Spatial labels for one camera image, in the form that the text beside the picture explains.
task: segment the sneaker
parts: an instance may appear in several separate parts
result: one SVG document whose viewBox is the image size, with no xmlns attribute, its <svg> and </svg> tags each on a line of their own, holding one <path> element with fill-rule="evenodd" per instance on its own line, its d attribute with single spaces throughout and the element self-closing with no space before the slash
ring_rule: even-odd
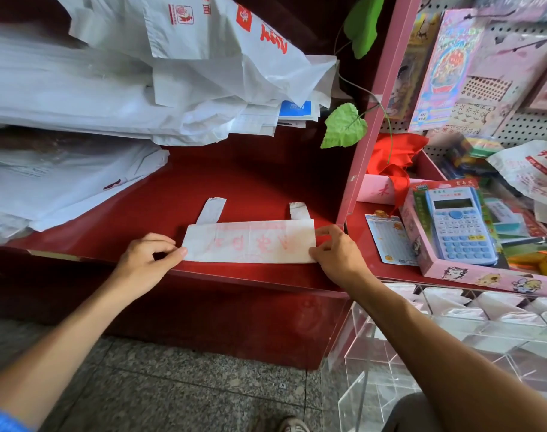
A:
<svg viewBox="0 0 547 432">
<path fill-rule="evenodd" d="M 306 423 L 299 418 L 288 417 L 280 423 L 277 432 L 310 432 L 310 430 L 306 426 Z"/>
</svg>

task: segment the blue sleeve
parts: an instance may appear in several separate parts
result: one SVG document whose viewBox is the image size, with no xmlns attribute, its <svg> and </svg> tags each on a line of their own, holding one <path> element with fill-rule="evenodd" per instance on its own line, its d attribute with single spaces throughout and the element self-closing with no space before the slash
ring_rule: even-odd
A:
<svg viewBox="0 0 547 432">
<path fill-rule="evenodd" d="M 31 432 L 15 418 L 0 411 L 0 432 Z"/>
</svg>

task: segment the artificial leaf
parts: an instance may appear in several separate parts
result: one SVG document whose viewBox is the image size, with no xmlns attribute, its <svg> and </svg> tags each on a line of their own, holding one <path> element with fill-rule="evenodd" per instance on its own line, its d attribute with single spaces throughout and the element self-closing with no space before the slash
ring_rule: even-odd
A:
<svg viewBox="0 0 547 432">
<path fill-rule="evenodd" d="M 351 40 L 354 56 L 361 59 L 370 51 L 378 33 L 376 24 L 384 0 L 359 0 L 348 13 L 344 33 Z"/>
<path fill-rule="evenodd" d="M 362 139 L 367 132 L 367 123 L 360 118 L 352 103 L 345 103 L 334 110 L 325 120 L 324 140 L 320 148 L 349 147 Z"/>
</svg>

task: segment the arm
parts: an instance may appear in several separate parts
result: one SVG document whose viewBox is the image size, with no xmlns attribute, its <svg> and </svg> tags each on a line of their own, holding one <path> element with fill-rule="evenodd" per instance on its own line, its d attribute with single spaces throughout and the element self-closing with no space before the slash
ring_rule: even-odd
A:
<svg viewBox="0 0 547 432">
<path fill-rule="evenodd" d="M 547 400 L 465 346 L 389 290 L 337 226 L 310 249 L 327 276 L 371 316 L 449 431 L 547 431 Z"/>
<path fill-rule="evenodd" d="M 59 326 L 0 373 L 0 411 L 36 430 L 112 320 L 151 290 L 187 250 L 149 233 L 133 241 L 109 279 Z M 155 261 L 153 254 L 168 255 Z"/>
</svg>

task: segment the granite floor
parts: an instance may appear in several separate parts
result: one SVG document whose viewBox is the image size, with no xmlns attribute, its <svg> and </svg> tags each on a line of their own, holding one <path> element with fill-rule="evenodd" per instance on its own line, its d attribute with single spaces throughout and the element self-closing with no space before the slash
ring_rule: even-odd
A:
<svg viewBox="0 0 547 432">
<path fill-rule="evenodd" d="M 0 368 L 49 330 L 0 319 Z M 320 373 L 100 339 L 43 432 L 275 431 L 288 415 L 321 432 Z"/>
</svg>

